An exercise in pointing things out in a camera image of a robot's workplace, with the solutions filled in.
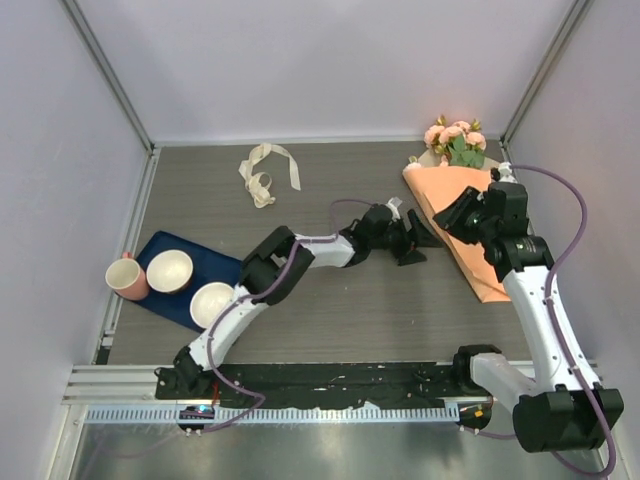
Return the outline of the kraft wrapping paper sheet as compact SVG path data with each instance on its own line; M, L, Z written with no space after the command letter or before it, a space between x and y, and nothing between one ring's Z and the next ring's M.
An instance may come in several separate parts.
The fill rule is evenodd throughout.
M487 170L450 166L429 151L411 156L402 172L435 234L452 254L482 303L510 300L479 242L478 224L486 215L481 194L491 183Z

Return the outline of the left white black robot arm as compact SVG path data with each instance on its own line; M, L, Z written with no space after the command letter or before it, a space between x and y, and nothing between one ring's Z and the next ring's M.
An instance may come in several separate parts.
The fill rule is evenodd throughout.
M171 368L156 371L158 384L180 397L205 397L215 369L240 335L259 314L285 300L310 269L353 267L377 249L390 252L399 266L413 265L426 260L423 248L441 246L415 210L403 218L392 201L370 204L361 218L327 236L296 234L280 226L242 261L231 299L212 323L179 350Z

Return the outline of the cream ribbon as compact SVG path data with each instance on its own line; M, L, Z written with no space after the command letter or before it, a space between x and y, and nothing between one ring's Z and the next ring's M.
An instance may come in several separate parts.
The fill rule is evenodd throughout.
M296 191L301 190L298 163L291 153L281 145L261 143L250 151L248 157L240 162L238 168L245 190L257 209L273 205L276 201L276 198L270 192L272 185L271 175L264 171L255 171L255 168L271 154L279 155L287 160L290 186Z

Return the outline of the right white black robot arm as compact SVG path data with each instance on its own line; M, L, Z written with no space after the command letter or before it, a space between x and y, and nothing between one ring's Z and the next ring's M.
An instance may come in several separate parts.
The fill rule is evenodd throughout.
M527 201L523 185L493 182L484 192L465 188L434 216L455 239L482 246L512 301L534 366L527 377L492 346L462 347L451 380L460 393L483 388L508 409L515 436L529 453L597 449L624 402L618 390L602 386L577 342L548 245L528 231Z

